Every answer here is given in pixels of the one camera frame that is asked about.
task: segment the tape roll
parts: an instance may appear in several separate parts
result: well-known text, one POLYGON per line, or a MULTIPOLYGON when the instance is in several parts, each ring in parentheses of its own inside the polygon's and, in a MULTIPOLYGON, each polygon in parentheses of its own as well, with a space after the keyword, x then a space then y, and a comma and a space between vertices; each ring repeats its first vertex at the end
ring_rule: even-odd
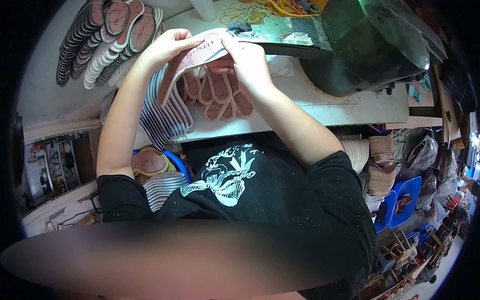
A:
POLYGON ((313 13, 320 13, 320 7, 316 3, 310 2, 309 7, 313 13))
POLYGON ((302 12, 310 12, 310 3, 308 0, 297 0, 297 5, 302 12))

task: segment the black t-shirt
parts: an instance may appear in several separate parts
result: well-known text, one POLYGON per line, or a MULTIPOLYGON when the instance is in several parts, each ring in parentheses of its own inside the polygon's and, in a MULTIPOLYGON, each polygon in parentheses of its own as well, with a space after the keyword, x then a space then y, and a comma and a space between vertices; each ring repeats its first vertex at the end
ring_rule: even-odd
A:
POLYGON ((339 151, 303 172, 291 156, 253 144, 216 152, 193 183, 176 189, 152 213, 143 186, 125 175, 97 179, 104 222, 223 219, 325 226, 362 250, 366 265, 330 285, 299 291, 307 300, 351 299, 372 269, 376 233, 348 156, 339 151))

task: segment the work table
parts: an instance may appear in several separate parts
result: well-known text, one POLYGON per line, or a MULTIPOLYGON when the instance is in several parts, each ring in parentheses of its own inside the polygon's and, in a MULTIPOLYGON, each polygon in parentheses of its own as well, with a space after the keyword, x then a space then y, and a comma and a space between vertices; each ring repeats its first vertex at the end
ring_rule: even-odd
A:
MULTIPOLYGON (((237 1, 214 2, 218 15, 220 16, 234 2, 237 1)), ((196 10, 192 9, 164 21, 163 27, 165 30, 186 28, 195 35, 209 29, 225 27, 225 25, 221 24, 218 18, 212 22, 204 22, 196 10)), ((397 85, 391 95, 387 95, 386 91, 363 91, 347 97, 335 97, 313 85, 305 75, 299 59, 291 59, 291 62, 294 75, 274 78, 272 80, 274 85, 323 125, 341 126, 408 121, 407 89, 403 84, 397 85)), ((203 111, 191 106, 187 107, 193 117, 193 126, 189 130, 190 133, 178 140, 180 143, 271 130, 257 112, 247 120, 236 118, 230 123, 224 121, 212 123, 203 116, 203 111)), ((145 131, 139 126, 134 148, 139 149, 150 144, 145 131)))

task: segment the sewing machine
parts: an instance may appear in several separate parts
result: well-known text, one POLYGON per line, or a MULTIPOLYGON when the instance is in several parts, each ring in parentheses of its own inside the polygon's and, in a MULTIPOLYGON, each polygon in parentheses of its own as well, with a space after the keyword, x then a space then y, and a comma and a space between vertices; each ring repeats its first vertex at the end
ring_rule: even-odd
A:
POLYGON ((447 58, 440 38, 401 0, 329 1, 320 16, 265 18, 230 28, 266 54, 300 58, 309 79, 333 96, 386 89, 447 58))

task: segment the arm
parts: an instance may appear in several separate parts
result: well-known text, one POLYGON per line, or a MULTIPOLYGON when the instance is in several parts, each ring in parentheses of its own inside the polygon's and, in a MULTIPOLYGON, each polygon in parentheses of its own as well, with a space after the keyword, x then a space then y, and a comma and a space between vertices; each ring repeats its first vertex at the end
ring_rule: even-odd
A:
POLYGON ((240 91, 304 165, 311 166, 343 150, 333 133, 273 85, 261 46, 239 43, 228 36, 222 42, 231 57, 207 66, 215 73, 237 75, 240 91))
POLYGON ((186 29, 168 30, 140 55, 108 111, 98 145, 97 177, 123 174, 134 178, 133 144, 150 77, 180 51, 203 41, 186 29))

